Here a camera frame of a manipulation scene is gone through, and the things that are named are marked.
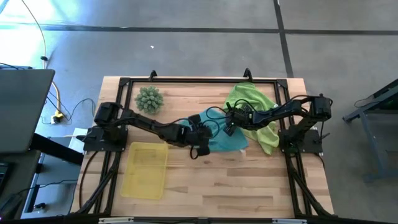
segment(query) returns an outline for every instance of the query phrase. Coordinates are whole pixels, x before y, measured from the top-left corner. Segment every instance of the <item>green spiky plant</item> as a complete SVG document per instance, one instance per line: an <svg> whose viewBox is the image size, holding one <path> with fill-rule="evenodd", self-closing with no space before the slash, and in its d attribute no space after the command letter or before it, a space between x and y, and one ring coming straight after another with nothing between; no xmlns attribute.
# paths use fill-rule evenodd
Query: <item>green spiky plant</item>
<svg viewBox="0 0 398 224"><path fill-rule="evenodd" d="M147 114L157 114L163 105L163 96L159 93L159 89L154 86L142 87L137 95L136 103L139 111L144 110Z"/></svg>

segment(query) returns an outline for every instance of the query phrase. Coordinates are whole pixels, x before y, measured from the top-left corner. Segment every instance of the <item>white cable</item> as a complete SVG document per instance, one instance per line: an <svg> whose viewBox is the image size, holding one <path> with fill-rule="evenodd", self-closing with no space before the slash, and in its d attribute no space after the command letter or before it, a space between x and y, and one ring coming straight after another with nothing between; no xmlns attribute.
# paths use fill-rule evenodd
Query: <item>white cable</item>
<svg viewBox="0 0 398 224"><path fill-rule="evenodd" d="M27 4L25 3L25 1L24 1L24 0L21 0L21 1L22 1L22 3L24 3L26 9L29 11L30 15L31 15L31 16L33 17L33 19L35 20L35 22L36 22L36 24L37 24L37 27L39 27L40 33L42 34L43 45L44 45L44 55L43 55L43 56L44 56L44 57L47 57L47 56L46 56L46 55L47 55L47 48L46 48L46 44L45 44L45 38L44 38L43 30L42 30L42 28L41 28L39 22L37 22L37 19L36 19L35 16L33 15L32 11L29 9L29 7L27 6ZM42 60L42 61L43 61L43 69L46 69L47 66L46 66L45 60ZM57 96L57 110L58 110L59 113L61 113L60 93L59 93L58 87L56 86L56 84L54 83L54 81L51 83L51 85L54 87L55 93L56 93L56 96Z"/></svg>

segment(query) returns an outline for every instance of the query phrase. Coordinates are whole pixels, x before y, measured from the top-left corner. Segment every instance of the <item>gray floor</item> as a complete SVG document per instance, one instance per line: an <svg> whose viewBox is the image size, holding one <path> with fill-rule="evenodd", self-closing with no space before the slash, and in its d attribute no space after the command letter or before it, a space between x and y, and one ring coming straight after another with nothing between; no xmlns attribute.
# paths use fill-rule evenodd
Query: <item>gray floor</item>
<svg viewBox="0 0 398 224"><path fill-rule="evenodd" d="M277 28L271 0L216 1L26 1L42 23L90 26ZM287 29L398 29L397 1L280 0ZM0 22L32 22L19 1L11 1ZM231 76L246 67L255 77L286 77L279 34L143 32L45 32L49 67L68 109L83 98L97 99L105 75ZM0 62L40 67L42 41L36 29L0 30ZM365 184L372 154L359 121L341 117L353 103L398 77L397 36L287 35L295 77L310 94L334 100L325 123L326 176L335 213L385 222L398 220L398 179ZM48 122L54 110L45 105ZM71 134L92 124L90 104L76 109L73 124L44 125L44 136Z"/></svg>

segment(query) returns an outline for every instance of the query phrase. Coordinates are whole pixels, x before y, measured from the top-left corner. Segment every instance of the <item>wooden table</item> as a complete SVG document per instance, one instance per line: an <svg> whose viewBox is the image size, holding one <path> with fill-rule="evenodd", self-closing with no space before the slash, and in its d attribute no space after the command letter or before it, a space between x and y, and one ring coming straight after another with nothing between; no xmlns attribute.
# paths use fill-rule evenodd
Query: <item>wooden table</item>
<svg viewBox="0 0 398 224"><path fill-rule="evenodd" d="M119 79L120 77L104 77L97 105L116 100ZM288 78L287 81L290 97L306 94L302 78ZM138 111L134 98L139 93L140 87L149 85L151 84L134 84L130 104L132 110ZM148 117L163 123L200 113L210 106L222 106L234 86L232 83L154 83L152 85L160 89L165 106L159 114ZM272 85L256 84L256 87L275 101ZM126 91L121 102L124 102L125 98ZM161 142L156 135L130 126L127 145L133 141ZM126 147L118 171L112 216L293 217L284 156L278 149L274 150L272 156L267 156L257 142L250 139L248 141L249 146L245 152L211 153L196 160L190 159L187 148L170 146L165 189L160 200L126 198L120 195L129 148ZM84 158L80 178L90 155ZM99 152L88 168L83 183L83 203L98 185L103 158L104 152ZM302 154L302 160L308 188L323 207L333 213L320 159L313 154ZM71 212L78 210L79 184L75 190ZM297 193L300 208L304 211L301 190ZM108 188L104 191L102 209L107 195Z"/></svg>

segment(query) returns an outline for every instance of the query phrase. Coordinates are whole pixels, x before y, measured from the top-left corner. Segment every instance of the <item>yellow tray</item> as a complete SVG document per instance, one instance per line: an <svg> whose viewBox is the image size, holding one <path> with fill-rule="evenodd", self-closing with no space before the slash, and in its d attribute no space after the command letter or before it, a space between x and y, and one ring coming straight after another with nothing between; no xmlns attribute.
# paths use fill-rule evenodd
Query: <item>yellow tray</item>
<svg viewBox="0 0 398 224"><path fill-rule="evenodd" d="M163 195L168 150L166 143L131 143L121 195L160 199Z"/></svg>

